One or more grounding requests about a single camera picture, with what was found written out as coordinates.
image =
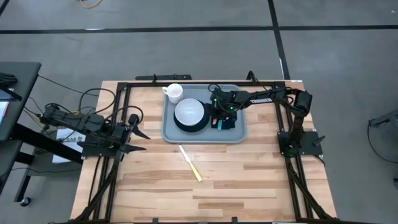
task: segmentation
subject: black desk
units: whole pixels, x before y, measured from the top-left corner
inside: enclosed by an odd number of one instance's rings
[[[55,154],[75,162],[74,166],[83,163],[80,152],[17,123],[39,76],[40,67],[40,63],[34,62],[0,62],[0,72],[12,74],[17,78],[18,82],[13,87],[14,93],[22,97],[21,101],[9,102],[6,114],[0,123],[0,194],[14,162],[34,165],[43,161],[42,157],[20,152],[19,149],[22,146],[22,142],[50,152],[45,158],[52,157],[52,154]],[[28,170],[26,174],[17,194],[16,200],[18,199],[19,201],[30,179]]]

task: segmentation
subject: yellow knife handle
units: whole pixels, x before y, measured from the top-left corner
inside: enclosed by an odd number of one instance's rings
[[[195,177],[197,177],[198,181],[201,182],[202,178],[201,178],[198,170],[195,168],[195,166],[191,162],[189,162],[189,165],[191,166],[191,169],[192,169],[193,173],[195,174]]]

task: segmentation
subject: knife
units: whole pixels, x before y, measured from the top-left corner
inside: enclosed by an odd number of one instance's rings
[[[184,148],[180,146],[180,151],[182,153],[182,155],[184,156],[185,160],[189,163],[189,166],[191,167],[191,170],[193,171],[193,173],[195,174],[195,177],[197,177],[198,181],[201,182],[202,178],[198,172],[198,170],[195,168],[195,166],[192,164],[191,159],[188,157],[187,153],[185,152]]]

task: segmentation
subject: black object on tray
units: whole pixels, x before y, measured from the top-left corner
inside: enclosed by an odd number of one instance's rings
[[[205,110],[205,112],[204,112],[203,117],[201,118],[201,120],[197,124],[195,124],[193,126],[187,126],[187,125],[184,125],[181,122],[179,122],[177,117],[175,116],[175,112],[174,112],[174,122],[175,122],[175,124],[177,125],[178,128],[180,128],[183,131],[192,133],[192,132],[200,131],[200,130],[202,130],[203,128],[206,127],[206,125],[209,123],[210,115],[209,115],[209,112],[207,110],[206,105],[204,103],[202,103],[201,101],[199,101],[199,102],[203,106],[203,109]]]

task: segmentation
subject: caster wheel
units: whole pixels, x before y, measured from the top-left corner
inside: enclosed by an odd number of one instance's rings
[[[29,198],[29,197],[24,197],[24,198],[19,202],[19,205],[22,206],[22,207],[26,207],[26,206],[28,206],[28,204],[30,204],[30,201],[31,201],[31,200],[32,200],[32,199]]]

